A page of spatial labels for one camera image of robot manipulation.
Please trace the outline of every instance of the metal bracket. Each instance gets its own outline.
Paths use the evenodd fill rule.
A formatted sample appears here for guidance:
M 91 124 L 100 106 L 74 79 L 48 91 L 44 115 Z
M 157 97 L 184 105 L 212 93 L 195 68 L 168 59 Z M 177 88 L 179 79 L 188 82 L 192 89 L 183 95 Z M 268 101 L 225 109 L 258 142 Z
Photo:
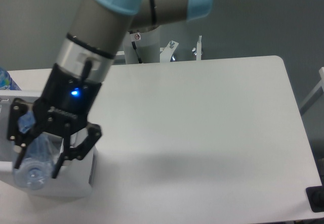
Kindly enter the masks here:
M 324 93 L 324 67 L 319 70 L 321 80 L 318 84 L 312 89 L 312 91 L 307 95 L 307 97 L 301 103 L 299 112 L 301 115 L 304 115 L 307 110 L 320 98 Z
M 160 54 L 160 62 L 170 62 L 174 51 L 177 49 L 179 43 L 170 41 L 166 48 Z

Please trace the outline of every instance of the white tabletop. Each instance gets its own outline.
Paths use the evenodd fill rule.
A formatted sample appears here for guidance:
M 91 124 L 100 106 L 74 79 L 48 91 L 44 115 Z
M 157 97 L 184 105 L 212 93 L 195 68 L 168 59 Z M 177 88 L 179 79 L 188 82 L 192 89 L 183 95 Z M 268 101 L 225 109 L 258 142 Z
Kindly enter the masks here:
M 49 70 L 10 72 L 43 88 Z M 320 185 L 279 57 L 113 66 L 91 196 L 28 196 L 0 184 L 0 223 L 260 223 L 323 217 Z

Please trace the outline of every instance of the black cable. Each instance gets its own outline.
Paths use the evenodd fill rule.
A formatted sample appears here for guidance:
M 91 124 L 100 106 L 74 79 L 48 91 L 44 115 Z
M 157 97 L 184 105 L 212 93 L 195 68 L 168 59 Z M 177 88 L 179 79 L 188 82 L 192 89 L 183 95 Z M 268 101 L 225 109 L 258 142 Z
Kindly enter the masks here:
M 150 1 L 151 16 L 152 16 L 152 26 L 155 26 L 157 23 L 155 0 L 149 0 L 149 1 Z
M 137 47 L 136 47 L 135 41 L 132 41 L 132 46 L 133 46 L 133 49 L 135 50 L 135 53 L 136 53 L 136 56 L 137 56 L 138 63 L 139 63 L 139 64 L 143 64 L 143 61 L 142 61 L 141 57 L 139 56 L 139 54 L 138 54 L 138 52 L 137 52 Z

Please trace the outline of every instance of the robotic arm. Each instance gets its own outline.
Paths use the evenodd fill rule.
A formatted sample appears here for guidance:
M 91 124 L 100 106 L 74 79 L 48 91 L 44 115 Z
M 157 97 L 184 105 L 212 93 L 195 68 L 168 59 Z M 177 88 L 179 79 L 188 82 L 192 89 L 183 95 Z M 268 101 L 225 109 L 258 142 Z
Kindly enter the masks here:
M 83 0 L 41 97 L 33 104 L 19 98 L 11 104 L 7 138 L 18 153 L 14 168 L 20 168 L 28 147 L 43 132 L 63 139 L 52 178 L 64 161 L 83 160 L 102 134 L 99 125 L 88 122 L 88 113 L 125 33 L 203 17 L 210 12 L 211 1 Z M 34 122 L 22 131 L 19 121 L 30 111 Z M 71 135 L 84 128 L 88 136 L 72 147 Z

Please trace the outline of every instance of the gray floor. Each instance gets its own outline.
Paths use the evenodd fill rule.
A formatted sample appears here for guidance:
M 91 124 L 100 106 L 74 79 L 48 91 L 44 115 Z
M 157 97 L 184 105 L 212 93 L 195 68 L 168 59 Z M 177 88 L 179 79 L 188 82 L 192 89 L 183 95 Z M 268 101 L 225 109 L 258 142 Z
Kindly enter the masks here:
M 0 65 L 50 68 L 80 0 L 0 0 Z M 214 0 L 205 19 L 162 28 L 161 42 L 180 43 L 179 60 L 203 35 L 204 59 L 278 55 L 297 103 L 324 66 L 324 0 Z M 324 98 L 303 117 L 316 157 L 324 157 Z

